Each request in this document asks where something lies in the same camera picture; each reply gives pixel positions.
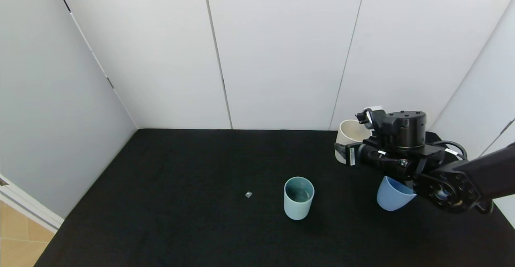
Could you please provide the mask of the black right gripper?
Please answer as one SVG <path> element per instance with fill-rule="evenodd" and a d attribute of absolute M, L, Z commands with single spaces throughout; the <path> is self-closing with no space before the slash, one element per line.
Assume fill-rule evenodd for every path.
<path fill-rule="evenodd" d="M 388 158 L 387 154 L 368 144 L 357 142 L 353 144 L 334 143 L 335 152 L 341 157 L 345 157 L 347 166 L 360 166 L 380 169 L 381 164 Z"/>

